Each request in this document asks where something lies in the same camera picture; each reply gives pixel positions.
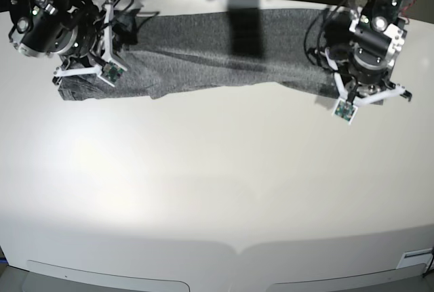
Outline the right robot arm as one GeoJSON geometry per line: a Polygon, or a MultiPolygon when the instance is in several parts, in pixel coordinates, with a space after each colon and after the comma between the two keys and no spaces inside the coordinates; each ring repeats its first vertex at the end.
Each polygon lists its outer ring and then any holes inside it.
{"type": "Polygon", "coordinates": [[[57,55],[59,85],[67,77],[94,76],[114,87],[128,66],[115,52],[114,25],[129,7],[120,0],[1,0],[12,21],[9,42],[31,58],[57,55]]]}

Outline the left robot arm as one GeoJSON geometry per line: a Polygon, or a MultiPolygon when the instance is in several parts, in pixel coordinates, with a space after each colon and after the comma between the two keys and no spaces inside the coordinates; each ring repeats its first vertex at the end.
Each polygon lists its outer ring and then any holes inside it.
{"type": "Polygon", "coordinates": [[[349,38],[328,44],[322,53],[338,90],[337,106],[356,109],[412,94],[391,81],[406,42],[403,14],[415,0],[345,0],[349,5],[349,38]]]}

